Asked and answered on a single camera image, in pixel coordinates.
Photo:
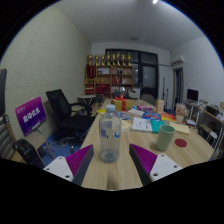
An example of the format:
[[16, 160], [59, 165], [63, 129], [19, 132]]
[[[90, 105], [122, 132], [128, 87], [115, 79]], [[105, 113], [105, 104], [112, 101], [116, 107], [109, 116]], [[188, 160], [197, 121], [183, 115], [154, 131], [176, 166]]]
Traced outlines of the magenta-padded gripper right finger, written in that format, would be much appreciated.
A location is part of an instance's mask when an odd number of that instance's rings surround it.
[[166, 154], [156, 155], [135, 144], [129, 145], [129, 154], [143, 185], [150, 184], [182, 169]]

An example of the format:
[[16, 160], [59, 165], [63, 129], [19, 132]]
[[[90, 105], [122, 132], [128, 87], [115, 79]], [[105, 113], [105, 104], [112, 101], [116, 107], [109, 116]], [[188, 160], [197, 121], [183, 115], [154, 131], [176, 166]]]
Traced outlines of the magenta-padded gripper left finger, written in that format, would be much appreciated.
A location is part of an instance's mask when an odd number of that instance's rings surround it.
[[44, 170], [81, 186], [93, 155], [93, 145], [89, 145], [68, 157], [58, 156]]

